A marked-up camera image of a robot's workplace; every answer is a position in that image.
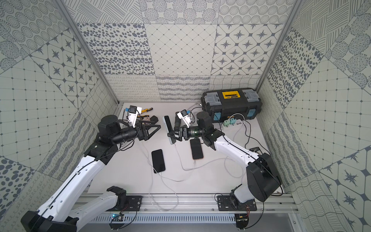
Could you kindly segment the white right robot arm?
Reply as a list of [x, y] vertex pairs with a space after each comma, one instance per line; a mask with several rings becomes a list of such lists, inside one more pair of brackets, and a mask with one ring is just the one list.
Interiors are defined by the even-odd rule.
[[182, 141], [191, 138], [201, 138], [207, 147], [223, 153], [246, 170], [247, 183], [232, 191], [240, 203], [253, 198], [265, 202], [281, 187], [281, 178], [277, 167], [267, 153], [258, 154], [238, 145], [213, 125], [213, 119], [205, 111], [197, 114], [197, 126], [190, 126], [190, 117], [186, 111], [178, 112], [174, 126], [168, 116], [164, 122], [168, 129], [168, 137]]

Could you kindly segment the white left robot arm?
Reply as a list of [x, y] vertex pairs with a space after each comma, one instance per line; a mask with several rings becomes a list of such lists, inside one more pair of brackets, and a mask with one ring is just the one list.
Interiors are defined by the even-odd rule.
[[76, 201], [93, 178], [108, 164], [124, 142], [149, 140], [161, 126], [158, 118], [136, 122], [130, 126], [115, 115], [98, 124], [94, 142], [62, 186], [36, 211], [28, 211], [21, 219], [27, 232], [78, 232], [105, 211], [138, 211], [139, 204], [127, 199], [126, 190], [109, 187], [95, 200], [73, 209]]

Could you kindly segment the pink case phone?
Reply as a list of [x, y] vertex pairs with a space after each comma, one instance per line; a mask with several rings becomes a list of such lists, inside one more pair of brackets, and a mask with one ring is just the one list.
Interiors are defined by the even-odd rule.
[[190, 146], [193, 160], [200, 160], [204, 158], [202, 144], [199, 138], [191, 139]]

